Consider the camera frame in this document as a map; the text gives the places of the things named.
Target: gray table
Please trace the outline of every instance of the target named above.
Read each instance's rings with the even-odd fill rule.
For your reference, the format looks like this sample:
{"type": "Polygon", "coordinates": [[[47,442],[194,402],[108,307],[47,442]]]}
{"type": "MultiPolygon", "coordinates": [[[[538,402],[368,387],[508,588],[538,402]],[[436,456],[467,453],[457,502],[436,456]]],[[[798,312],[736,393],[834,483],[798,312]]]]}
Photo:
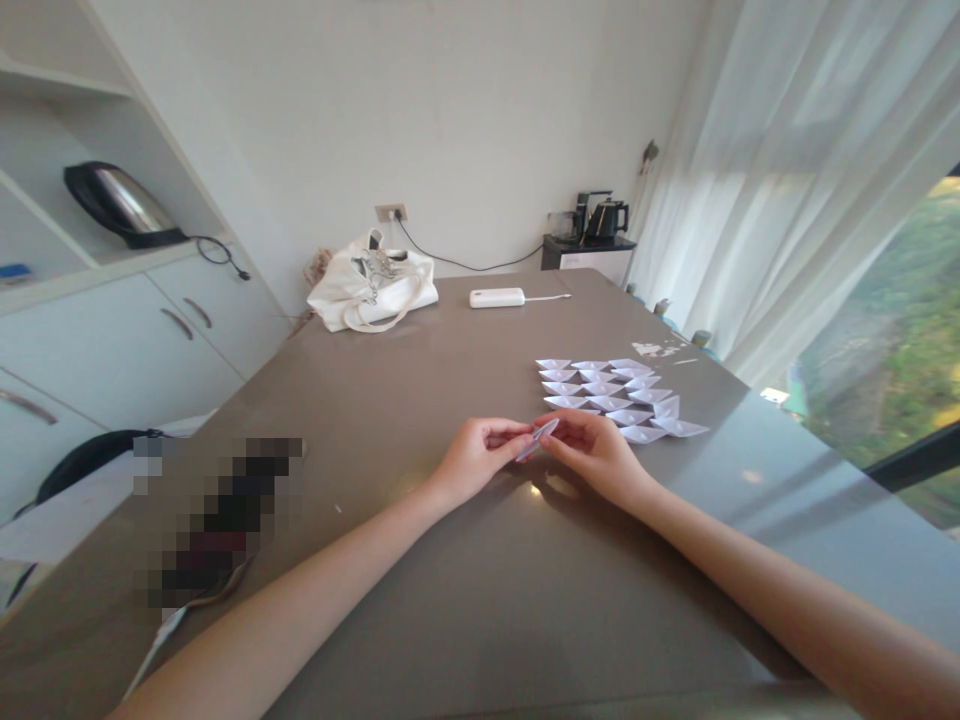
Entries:
{"type": "MultiPolygon", "coordinates": [[[[301,520],[260,553],[234,599],[188,615],[159,661],[414,487],[467,416],[546,411],[535,359],[630,357],[634,342],[672,338],[592,270],[438,287],[439,305],[384,335],[332,335],[311,323],[200,432],[209,455],[230,438],[305,438],[301,520]],[[471,289],[510,286],[573,298],[467,305],[471,289]]],[[[681,395],[682,417],[713,428],[638,450],[655,477],[960,651],[960,548],[698,350],[652,364],[660,385],[681,395]]],[[[210,467],[201,455],[165,464],[169,493],[198,492],[196,477],[210,467]]],[[[823,699],[776,642],[639,523],[587,492],[577,501],[531,492],[528,481],[548,471],[580,484],[543,456],[509,468],[417,543],[270,717],[546,707],[558,717],[637,708],[683,716],[698,698],[698,707],[823,699]]],[[[132,600],[143,564],[137,528],[158,522],[139,500],[121,506],[0,632],[5,717],[96,718],[120,698],[155,629],[132,600]]]]}

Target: cabinet handle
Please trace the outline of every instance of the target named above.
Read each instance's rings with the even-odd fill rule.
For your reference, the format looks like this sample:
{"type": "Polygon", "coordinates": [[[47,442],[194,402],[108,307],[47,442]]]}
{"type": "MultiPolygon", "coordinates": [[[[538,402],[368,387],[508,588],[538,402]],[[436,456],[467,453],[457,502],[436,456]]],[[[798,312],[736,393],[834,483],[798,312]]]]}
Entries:
{"type": "Polygon", "coordinates": [[[162,312],[167,317],[171,318],[177,325],[180,326],[180,329],[183,330],[184,333],[186,333],[187,340],[193,340],[193,333],[190,331],[190,328],[187,327],[187,324],[183,320],[178,318],[176,315],[174,315],[172,312],[170,312],[166,308],[160,308],[160,312],[162,312]]]}
{"type": "Polygon", "coordinates": [[[28,413],[36,415],[38,418],[47,423],[47,425],[56,425],[59,422],[53,415],[48,413],[35,402],[30,402],[24,397],[20,397],[19,395],[15,395],[13,393],[8,393],[6,390],[0,390],[0,400],[6,400],[9,403],[13,403],[17,407],[23,408],[28,413]]]}
{"type": "Polygon", "coordinates": [[[184,301],[187,305],[189,305],[190,307],[192,307],[194,310],[197,311],[197,315],[199,315],[200,317],[203,318],[203,321],[207,324],[207,327],[208,327],[208,328],[212,328],[212,327],[213,327],[213,321],[210,319],[210,316],[207,315],[207,314],[203,311],[203,308],[202,308],[202,307],[200,307],[199,305],[197,305],[197,304],[196,304],[193,300],[191,300],[190,298],[184,298],[183,301],[184,301]]]}

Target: hand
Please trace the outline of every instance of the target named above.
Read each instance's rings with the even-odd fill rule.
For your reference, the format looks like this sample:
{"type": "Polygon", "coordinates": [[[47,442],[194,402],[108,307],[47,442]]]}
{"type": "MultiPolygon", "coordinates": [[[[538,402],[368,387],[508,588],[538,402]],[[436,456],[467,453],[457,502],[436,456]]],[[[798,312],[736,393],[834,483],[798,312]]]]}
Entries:
{"type": "Polygon", "coordinates": [[[643,469],[613,420],[580,410],[558,410],[534,420],[560,424],[540,438],[544,450],[590,483],[614,505],[637,515],[662,489],[643,469]]]}
{"type": "Polygon", "coordinates": [[[503,418],[467,420],[425,489],[435,491],[448,510],[459,507],[533,444],[533,430],[533,425],[503,418]]]}

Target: curtain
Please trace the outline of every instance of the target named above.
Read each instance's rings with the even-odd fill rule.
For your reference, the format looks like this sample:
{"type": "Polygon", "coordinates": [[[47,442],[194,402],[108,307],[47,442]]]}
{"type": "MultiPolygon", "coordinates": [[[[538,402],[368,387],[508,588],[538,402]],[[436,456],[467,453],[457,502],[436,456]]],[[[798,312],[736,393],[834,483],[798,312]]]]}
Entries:
{"type": "Polygon", "coordinates": [[[714,3],[631,280],[762,384],[958,161],[960,0],[714,3]]]}

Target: electric kettle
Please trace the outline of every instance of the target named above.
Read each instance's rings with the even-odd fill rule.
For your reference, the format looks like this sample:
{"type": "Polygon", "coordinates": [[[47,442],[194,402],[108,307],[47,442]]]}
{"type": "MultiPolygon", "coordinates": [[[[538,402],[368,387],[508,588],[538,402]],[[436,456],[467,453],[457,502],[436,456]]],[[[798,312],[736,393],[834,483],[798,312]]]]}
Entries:
{"type": "Polygon", "coordinates": [[[586,242],[608,242],[617,236],[618,230],[627,231],[630,220],[630,207],[623,200],[604,200],[597,203],[597,207],[590,216],[585,234],[586,242]],[[620,211],[623,211],[623,225],[618,225],[620,211]]]}
{"type": "Polygon", "coordinates": [[[116,165],[86,162],[64,168],[63,181],[80,207],[131,250],[161,247],[189,238],[155,197],[116,165]]]}

